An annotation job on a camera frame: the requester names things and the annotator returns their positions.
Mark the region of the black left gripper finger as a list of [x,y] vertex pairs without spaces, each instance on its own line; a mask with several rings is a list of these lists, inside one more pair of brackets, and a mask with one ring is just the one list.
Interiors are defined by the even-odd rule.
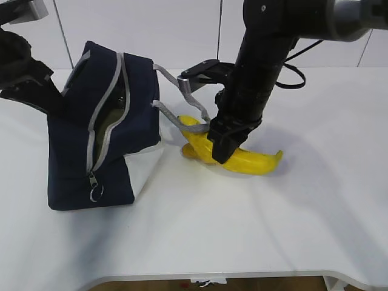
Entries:
[[1,91],[1,98],[30,106],[46,115],[61,116],[65,110],[64,97],[49,80],[44,85],[26,81]]

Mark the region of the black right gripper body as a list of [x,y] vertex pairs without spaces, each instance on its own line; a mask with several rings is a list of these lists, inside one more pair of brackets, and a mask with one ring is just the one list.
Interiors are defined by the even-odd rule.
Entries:
[[278,64],[256,60],[219,62],[214,71],[212,77],[224,89],[215,99],[218,113],[212,119],[212,130],[256,129],[278,79]]

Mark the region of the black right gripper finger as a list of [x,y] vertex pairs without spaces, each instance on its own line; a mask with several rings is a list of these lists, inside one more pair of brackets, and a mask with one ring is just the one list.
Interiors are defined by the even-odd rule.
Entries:
[[212,119],[207,134],[207,139],[213,144],[212,158],[220,164],[226,163],[247,139],[251,127],[251,124],[234,119]]

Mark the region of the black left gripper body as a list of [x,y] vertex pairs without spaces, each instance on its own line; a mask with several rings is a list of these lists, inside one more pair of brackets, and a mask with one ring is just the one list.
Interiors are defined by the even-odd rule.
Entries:
[[1,30],[1,91],[26,81],[44,85],[51,80],[53,71],[33,58],[31,48],[22,36]]

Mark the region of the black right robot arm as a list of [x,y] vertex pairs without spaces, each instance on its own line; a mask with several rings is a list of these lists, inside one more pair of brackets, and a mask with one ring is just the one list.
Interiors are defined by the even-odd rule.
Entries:
[[244,1],[245,33],[236,62],[220,80],[208,139],[224,164],[262,122],[289,52],[299,39],[353,42],[387,29],[387,1]]

